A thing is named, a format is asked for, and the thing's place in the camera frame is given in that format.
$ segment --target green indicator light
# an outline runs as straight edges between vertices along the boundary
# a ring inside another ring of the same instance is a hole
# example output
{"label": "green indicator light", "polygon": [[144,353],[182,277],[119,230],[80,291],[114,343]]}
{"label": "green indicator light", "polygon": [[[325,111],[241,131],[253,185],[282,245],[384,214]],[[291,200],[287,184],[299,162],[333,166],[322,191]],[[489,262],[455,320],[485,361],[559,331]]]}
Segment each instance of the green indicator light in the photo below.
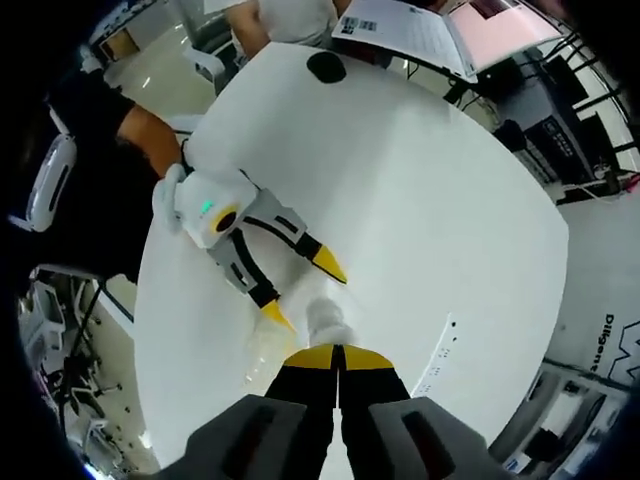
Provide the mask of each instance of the green indicator light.
{"label": "green indicator light", "polygon": [[205,213],[207,213],[211,207],[213,207],[213,202],[211,200],[207,200],[206,202],[204,202],[202,204],[202,208],[200,209],[200,213],[202,213],[202,215],[204,215]]}

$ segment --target chair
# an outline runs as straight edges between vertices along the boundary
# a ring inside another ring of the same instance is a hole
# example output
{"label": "chair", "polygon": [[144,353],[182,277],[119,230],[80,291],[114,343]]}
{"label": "chair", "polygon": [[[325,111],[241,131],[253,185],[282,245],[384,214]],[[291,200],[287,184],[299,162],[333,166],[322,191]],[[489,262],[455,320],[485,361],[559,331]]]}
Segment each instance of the chair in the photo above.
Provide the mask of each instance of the chair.
{"label": "chair", "polygon": [[219,95],[238,73],[231,27],[222,13],[205,14],[202,0],[170,0],[169,4],[191,42],[184,56],[195,64],[198,73],[213,83]]}

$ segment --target desk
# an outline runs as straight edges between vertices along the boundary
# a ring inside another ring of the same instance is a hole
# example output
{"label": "desk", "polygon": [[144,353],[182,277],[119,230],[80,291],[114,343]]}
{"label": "desk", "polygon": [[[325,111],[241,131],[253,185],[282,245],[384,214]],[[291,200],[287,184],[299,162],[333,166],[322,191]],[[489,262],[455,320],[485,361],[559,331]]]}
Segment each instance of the desk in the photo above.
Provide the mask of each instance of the desk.
{"label": "desk", "polygon": [[[556,323],[566,224],[472,119],[348,58],[345,80],[321,84],[306,68],[314,51],[270,44],[216,100],[186,155],[196,168],[243,168],[340,260],[346,287],[247,230],[300,345],[313,295],[346,299],[359,344],[391,359],[412,390],[454,319],[456,348],[430,396],[491,442],[529,389]],[[135,318],[140,401],[167,465],[197,427],[250,389],[246,346],[261,320],[186,234],[155,220]],[[328,463],[346,462],[334,453]]]}

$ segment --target black shirt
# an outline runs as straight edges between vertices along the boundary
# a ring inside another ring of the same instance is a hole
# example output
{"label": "black shirt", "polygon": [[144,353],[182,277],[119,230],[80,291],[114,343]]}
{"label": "black shirt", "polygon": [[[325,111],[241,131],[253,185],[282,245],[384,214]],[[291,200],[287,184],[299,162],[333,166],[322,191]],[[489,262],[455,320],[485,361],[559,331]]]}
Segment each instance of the black shirt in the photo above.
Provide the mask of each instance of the black shirt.
{"label": "black shirt", "polygon": [[[74,137],[78,158],[49,229],[11,227],[11,273],[20,289],[42,264],[105,279],[123,273],[136,282],[158,176],[139,149],[117,139],[134,102],[109,88],[100,72],[76,72],[52,89],[49,103]],[[42,157],[33,161],[39,168]],[[30,191],[32,177],[33,169],[21,179],[23,191]]]}

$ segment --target yellow fingertip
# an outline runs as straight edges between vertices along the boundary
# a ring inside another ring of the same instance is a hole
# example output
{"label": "yellow fingertip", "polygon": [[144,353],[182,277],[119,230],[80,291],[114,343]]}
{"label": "yellow fingertip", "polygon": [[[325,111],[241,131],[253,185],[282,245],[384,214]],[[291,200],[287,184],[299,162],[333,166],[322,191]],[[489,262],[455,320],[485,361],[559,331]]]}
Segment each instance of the yellow fingertip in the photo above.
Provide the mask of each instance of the yellow fingertip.
{"label": "yellow fingertip", "polygon": [[347,283],[347,276],[340,268],[340,265],[338,265],[338,261],[333,256],[333,253],[331,253],[331,251],[324,245],[320,247],[316,256],[313,257],[312,262],[339,282]]}
{"label": "yellow fingertip", "polygon": [[278,302],[276,302],[275,300],[271,300],[260,310],[266,317],[270,318],[274,322],[279,323],[280,325],[284,325],[293,333],[296,332],[296,329],[293,327],[291,322],[289,322],[289,320],[287,320],[285,316],[282,314],[282,311],[280,310],[280,305],[278,305]]}

